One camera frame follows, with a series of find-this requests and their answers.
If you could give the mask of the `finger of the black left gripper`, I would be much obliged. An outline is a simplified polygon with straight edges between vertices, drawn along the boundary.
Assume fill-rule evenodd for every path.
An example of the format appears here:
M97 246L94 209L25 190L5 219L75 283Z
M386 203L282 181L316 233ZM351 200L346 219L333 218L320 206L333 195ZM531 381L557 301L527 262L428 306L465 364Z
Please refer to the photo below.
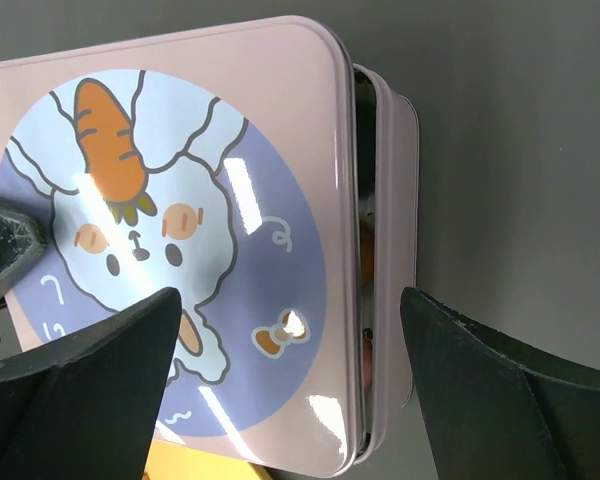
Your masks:
M40 222L0 200L0 300L45 252Z

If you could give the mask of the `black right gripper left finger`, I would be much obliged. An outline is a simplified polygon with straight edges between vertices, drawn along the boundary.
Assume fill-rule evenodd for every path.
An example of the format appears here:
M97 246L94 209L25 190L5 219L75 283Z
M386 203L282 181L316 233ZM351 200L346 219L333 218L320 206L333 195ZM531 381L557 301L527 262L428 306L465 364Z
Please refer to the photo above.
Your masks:
M165 288L0 361L0 479L140 479L181 318Z

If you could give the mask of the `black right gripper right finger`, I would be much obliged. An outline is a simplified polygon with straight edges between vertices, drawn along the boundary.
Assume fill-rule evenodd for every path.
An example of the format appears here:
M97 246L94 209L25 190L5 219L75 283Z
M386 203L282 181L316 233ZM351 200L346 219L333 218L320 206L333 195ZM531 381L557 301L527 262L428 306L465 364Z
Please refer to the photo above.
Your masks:
M441 479L600 479L600 370L407 287L401 321Z

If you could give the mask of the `silver tin lid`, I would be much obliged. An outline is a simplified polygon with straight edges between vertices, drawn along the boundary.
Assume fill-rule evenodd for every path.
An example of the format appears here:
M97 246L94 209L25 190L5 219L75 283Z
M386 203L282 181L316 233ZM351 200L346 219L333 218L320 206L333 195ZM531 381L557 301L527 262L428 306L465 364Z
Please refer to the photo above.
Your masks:
M156 435L319 478L364 430L353 68L282 16L0 62L0 199L50 235L29 350L173 287Z

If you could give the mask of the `pink cookie tin box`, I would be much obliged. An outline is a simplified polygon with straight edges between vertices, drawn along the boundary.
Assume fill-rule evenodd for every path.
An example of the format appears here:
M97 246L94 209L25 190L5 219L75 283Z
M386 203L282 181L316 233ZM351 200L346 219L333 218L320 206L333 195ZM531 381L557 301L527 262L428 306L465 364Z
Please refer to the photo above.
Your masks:
M412 103L385 79L354 66L358 116L373 146L374 194L359 203L361 219L374 229L374 278L369 305L372 379L365 394L367 426L358 463L385 439L394 417L409 401L412 371L400 318L402 290L416 284L419 123Z

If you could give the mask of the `pink sandwich cookie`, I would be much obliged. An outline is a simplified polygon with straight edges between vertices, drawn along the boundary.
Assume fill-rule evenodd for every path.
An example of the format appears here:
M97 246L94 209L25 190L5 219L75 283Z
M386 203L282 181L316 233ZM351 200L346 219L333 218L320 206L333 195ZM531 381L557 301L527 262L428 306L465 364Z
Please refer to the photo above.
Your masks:
M373 332L371 329L365 329L362 335L362 371L364 389L368 391L371 388L373 380Z

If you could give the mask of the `brown chocolate chip cookie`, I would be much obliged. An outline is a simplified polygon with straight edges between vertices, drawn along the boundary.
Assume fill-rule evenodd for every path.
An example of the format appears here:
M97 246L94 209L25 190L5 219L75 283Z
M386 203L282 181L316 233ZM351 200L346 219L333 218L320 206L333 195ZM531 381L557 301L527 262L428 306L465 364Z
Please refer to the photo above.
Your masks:
M361 222L360 227L360 267L361 285L366 286L373 282L374 278L374 232L373 229Z

